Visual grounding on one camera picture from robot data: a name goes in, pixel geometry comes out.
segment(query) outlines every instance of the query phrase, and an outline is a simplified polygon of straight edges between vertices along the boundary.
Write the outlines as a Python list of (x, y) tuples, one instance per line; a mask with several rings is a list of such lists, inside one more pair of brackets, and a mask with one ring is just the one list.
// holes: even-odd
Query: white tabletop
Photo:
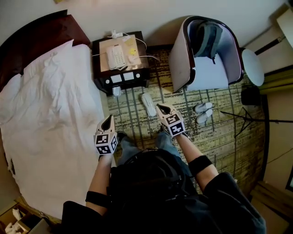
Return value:
[(245, 49), (242, 52), (242, 60), (250, 81), (256, 86), (261, 86), (264, 83), (265, 74), (257, 55), (253, 51)]

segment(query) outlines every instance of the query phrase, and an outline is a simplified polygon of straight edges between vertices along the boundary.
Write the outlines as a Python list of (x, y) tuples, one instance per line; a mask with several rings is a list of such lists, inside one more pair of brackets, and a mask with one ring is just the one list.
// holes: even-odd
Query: floor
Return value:
[[(173, 94), (168, 67), (169, 49), (152, 48), (149, 53), (160, 62), (150, 59), (151, 81), (148, 88), (127, 89), (120, 97), (108, 97), (110, 114), (115, 117), (116, 131), (123, 130), (133, 138), (141, 149), (154, 148), (154, 141), (160, 129), (158, 117), (149, 118), (140, 100), (140, 95), (148, 92), (154, 104), (168, 103), (179, 110), (184, 117), (186, 130), (193, 143), (214, 163), (219, 172), (230, 172), (242, 191), (247, 194), (257, 180), (263, 161), (265, 140), (264, 123), (254, 122), (237, 138), (243, 120), (225, 115), (220, 111), (244, 115), (241, 104), (241, 90), (250, 83), (247, 78), (230, 85), (228, 89), (184, 91)], [(202, 102), (213, 103), (213, 116), (204, 125), (195, 121), (193, 107)], [(260, 106), (245, 106), (253, 118), (264, 118)], [(177, 142), (182, 160), (185, 161)], [(118, 147), (115, 159), (121, 156)]]

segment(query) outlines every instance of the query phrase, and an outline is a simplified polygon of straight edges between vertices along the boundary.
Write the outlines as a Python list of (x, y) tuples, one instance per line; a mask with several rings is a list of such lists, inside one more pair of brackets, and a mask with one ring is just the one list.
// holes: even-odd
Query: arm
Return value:
[[(109, 186), (112, 157), (112, 154), (106, 154), (100, 158), (95, 175), (92, 178), (89, 191), (107, 195), (107, 187)], [(91, 202), (87, 202), (86, 207), (93, 209), (100, 215), (104, 215), (107, 211), (107, 208), (95, 205)]]
[(227, 172), (216, 176), (203, 194), (210, 200), (213, 218), (222, 233), (265, 234), (266, 223)]
[[(180, 134), (175, 136), (175, 138), (180, 145), (188, 164), (196, 158), (203, 156), (203, 153), (186, 136)], [(204, 170), (194, 176), (201, 190), (204, 191), (206, 185), (218, 174), (219, 173), (216, 170), (215, 166), (209, 165)]]

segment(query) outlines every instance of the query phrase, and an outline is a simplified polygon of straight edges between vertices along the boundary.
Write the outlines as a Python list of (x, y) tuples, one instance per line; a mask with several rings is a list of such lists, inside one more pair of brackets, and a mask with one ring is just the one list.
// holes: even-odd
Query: white sneaker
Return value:
[(194, 111), (197, 114), (200, 114), (200, 113), (206, 112), (208, 109), (211, 109), (211, 108), (212, 108), (212, 103), (211, 102), (205, 102), (205, 103), (197, 104), (194, 107)]
[(202, 124), (205, 121), (207, 121), (210, 116), (212, 116), (212, 109), (208, 109), (206, 112), (200, 114), (196, 118), (196, 121), (197, 121), (198, 124)]

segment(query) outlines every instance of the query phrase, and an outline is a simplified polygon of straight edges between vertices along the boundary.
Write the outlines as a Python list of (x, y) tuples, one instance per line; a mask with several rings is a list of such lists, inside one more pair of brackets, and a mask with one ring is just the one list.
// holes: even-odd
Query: white bed sheet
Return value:
[(7, 162), (27, 203), (62, 217), (63, 203), (85, 204), (98, 156), (93, 135), (103, 116), (92, 81), (91, 53), (75, 46), (42, 74), (23, 76), (11, 101), (13, 117), (1, 125)]

